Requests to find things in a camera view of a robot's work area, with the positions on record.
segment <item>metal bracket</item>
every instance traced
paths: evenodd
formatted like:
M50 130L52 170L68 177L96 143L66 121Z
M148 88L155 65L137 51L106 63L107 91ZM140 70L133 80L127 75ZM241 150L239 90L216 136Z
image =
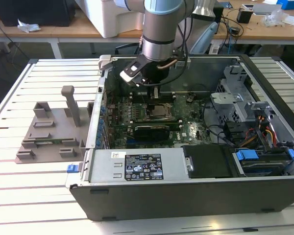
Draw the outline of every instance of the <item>metal bracket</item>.
M99 69L100 70L106 70L107 68L111 67L111 63L112 63L112 57L111 55L101 55L99 57Z
M239 94L229 93L212 93L211 98L216 104L233 104L243 101Z

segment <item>blue box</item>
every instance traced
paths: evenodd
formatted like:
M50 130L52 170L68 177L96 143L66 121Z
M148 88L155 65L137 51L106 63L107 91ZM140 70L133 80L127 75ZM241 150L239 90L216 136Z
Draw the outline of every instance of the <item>blue box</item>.
M283 10L294 10L294 1L278 0L276 4L282 4Z

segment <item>warning label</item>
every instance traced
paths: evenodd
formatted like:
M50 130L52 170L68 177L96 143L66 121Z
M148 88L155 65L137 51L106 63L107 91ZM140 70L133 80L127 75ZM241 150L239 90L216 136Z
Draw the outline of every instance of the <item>warning label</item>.
M125 156L125 174L127 181L163 180L160 154L137 154Z

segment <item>table leg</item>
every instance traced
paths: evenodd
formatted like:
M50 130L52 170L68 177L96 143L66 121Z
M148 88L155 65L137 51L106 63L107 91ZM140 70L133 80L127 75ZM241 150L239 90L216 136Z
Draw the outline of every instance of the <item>table leg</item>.
M55 59L62 59L62 53L59 48L59 43L58 42L49 42L49 43L51 44Z
M92 54L96 54L95 43L90 43L90 50L91 50Z
M2 51L4 51L5 53L10 53L11 52L11 50L10 50L10 48L8 46L8 43L0 43L0 49Z

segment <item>paper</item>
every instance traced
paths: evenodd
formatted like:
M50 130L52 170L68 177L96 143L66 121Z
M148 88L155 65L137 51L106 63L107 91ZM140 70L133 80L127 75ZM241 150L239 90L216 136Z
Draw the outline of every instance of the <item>paper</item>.
M276 5L278 0L264 0L263 3L270 4L270 5Z
M27 23L21 22L20 20L18 20L18 22L19 22L18 28L25 33L41 30L38 24L27 24Z
M283 23L294 25L294 16L287 16L282 20Z

